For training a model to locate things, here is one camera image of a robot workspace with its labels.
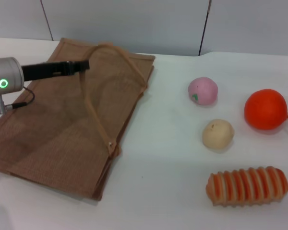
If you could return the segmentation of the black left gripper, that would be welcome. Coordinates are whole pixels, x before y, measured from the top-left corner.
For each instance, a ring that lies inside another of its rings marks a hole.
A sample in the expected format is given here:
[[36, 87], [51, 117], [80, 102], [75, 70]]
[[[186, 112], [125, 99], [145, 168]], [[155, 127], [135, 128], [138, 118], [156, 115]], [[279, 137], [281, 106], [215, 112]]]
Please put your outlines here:
[[75, 76], [77, 71], [90, 69], [89, 60], [69, 62], [45, 62], [21, 66], [24, 81], [36, 81], [59, 76]]

